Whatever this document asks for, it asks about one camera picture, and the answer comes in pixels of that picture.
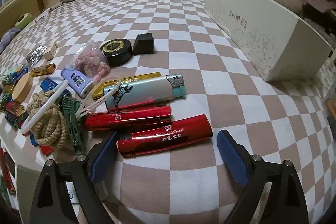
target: coiled jute rope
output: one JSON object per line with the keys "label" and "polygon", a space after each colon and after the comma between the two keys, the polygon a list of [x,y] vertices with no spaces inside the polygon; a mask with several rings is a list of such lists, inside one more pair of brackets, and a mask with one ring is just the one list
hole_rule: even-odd
{"label": "coiled jute rope", "polygon": [[[28,104],[29,117],[33,117],[41,106],[54,94],[54,91],[34,93],[32,102]],[[34,138],[39,145],[50,145],[54,150],[61,148],[68,139],[68,128],[65,118],[55,103],[42,115],[31,128]]]}

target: green tape roll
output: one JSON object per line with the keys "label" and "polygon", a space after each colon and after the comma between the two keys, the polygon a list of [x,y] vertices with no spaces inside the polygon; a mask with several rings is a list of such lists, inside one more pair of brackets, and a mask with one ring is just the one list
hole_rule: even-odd
{"label": "green tape roll", "polygon": [[32,19],[32,15],[30,13],[26,13],[19,17],[18,21],[15,24],[15,27],[22,30],[31,22]]}

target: small cardboard box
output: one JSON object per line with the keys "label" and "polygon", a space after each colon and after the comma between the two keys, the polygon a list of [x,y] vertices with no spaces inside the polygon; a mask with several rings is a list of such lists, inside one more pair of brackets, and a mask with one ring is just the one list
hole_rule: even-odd
{"label": "small cardboard box", "polygon": [[58,48],[57,43],[55,41],[52,41],[43,53],[44,58],[47,61],[53,59],[57,48]]}
{"label": "small cardboard box", "polygon": [[332,50],[305,21],[273,0],[205,0],[204,11],[264,81],[312,78]]}

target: checkered fabric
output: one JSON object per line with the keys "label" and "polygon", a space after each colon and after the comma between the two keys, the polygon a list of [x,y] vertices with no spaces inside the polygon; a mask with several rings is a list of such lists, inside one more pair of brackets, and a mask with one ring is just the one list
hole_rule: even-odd
{"label": "checkered fabric", "polygon": [[[137,34],[151,32],[153,55],[138,55],[113,74],[120,77],[159,71],[181,73],[184,100],[170,103],[174,119],[206,114],[212,141],[169,152],[130,159],[118,156],[108,171],[105,206],[116,223],[222,223],[243,188],[233,182],[216,145],[225,128],[251,154],[281,163],[290,159],[305,193],[310,223],[316,223],[336,194],[335,145],[321,103],[333,82],[324,66],[316,80],[265,83],[233,43],[205,13],[204,0],[77,0],[63,4],[38,21],[1,56],[1,73],[23,60],[38,44],[55,39],[57,69],[61,69],[89,40],[101,45],[115,38],[132,43]],[[33,92],[41,78],[34,78]],[[99,106],[97,111],[105,111]],[[41,165],[45,157],[28,138],[16,134],[2,119],[1,134],[11,138],[27,157]],[[99,138],[93,138],[89,147]],[[59,151],[58,161],[69,152]],[[266,185],[252,223],[267,200]],[[85,223],[81,209],[78,218]]]}

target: silver bolt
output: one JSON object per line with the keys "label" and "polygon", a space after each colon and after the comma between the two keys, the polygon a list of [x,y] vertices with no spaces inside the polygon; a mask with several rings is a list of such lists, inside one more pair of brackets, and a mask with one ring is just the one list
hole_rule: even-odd
{"label": "silver bolt", "polygon": [[78,161],[85,161],[85,159],[86,159],[86,156],[84,154],[81,154],[77,157]]}
{"label": "silver bolt", "polygon": [[293,163],[290,160],[285,160],[285,165],[287,165],[288,167],[292,166]]}
{"label": "silver bolt", "polygon": [[261,157],[260,157],[259,155],[253,155],[253,156],[252,156],[252,159],[253,159],[254,161],[261,161]]}
{"label": "silver bolt", "polygon": [[45,162],[45,165],[46,166],[50,166],[50,165],[52,165],[54,163],[54,160],[47,160],[46,162]]}

